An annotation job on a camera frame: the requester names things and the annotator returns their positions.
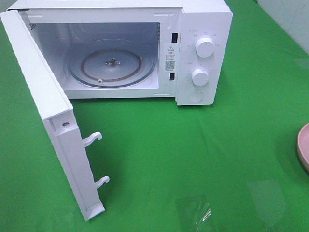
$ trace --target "open microwave door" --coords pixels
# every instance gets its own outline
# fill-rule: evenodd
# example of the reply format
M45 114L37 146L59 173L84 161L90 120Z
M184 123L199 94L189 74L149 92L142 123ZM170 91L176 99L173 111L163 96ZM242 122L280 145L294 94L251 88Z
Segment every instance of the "open microwave door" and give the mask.
M73 107L19 12L7 11L0 17L76 201L89 220L104 211L97 188L109 177L94 181L85 147L102 136L96 132L82 139Z

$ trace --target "microwave oven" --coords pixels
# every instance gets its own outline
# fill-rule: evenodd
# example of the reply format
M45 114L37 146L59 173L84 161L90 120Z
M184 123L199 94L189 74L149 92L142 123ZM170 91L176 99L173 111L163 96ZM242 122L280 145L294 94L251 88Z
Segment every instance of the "microwave oven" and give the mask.
M18 0L0 13L85 220L104 206L69 99L214 101L232 12L223 0Z

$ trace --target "control knob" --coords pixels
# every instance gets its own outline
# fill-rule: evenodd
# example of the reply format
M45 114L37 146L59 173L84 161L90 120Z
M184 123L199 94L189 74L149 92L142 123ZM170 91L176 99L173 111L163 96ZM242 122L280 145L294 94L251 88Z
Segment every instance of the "control knob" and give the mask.
M208 72L205 69L196 69L192 73L192 82L196 86L203 86L209 81Z
M202 37L195 43L198 56L209 57L214 52L214 41L210 37Z

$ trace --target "glass turntable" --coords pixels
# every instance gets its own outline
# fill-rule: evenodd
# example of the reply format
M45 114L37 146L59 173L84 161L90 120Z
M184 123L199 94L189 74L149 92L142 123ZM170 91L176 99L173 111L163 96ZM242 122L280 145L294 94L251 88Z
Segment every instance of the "glass turntable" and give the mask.
M151 74L156 61L151 51L147 45L124 39L76 44L68 51L68 70L88 86L126 87Z

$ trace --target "green tablecloth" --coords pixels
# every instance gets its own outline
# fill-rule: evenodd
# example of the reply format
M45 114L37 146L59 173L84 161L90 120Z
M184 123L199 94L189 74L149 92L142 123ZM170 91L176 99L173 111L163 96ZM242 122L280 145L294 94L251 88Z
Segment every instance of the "green tablecloth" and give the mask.
M214 105L72 100L106 211L84 222L0 25L0 231L308 231L304 51L253 0L234 12ZM205 217L208 209L211 215Z

